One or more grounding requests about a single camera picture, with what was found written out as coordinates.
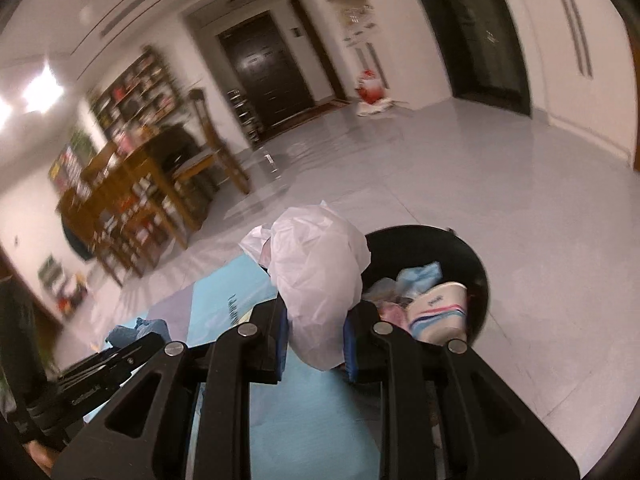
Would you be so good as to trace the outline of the person's left hand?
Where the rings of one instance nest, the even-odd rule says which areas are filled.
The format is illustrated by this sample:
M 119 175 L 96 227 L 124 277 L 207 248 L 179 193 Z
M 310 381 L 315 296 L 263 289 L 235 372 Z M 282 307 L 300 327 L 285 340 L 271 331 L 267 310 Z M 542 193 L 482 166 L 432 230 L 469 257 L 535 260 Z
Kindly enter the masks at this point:
M 60 457 L 60 452 L 41 444 L 36 440 L 32 440 L 23 445 L 24 450 L 38 465 L 38 467 L 48 476 L 51 477 L 53 466 Z

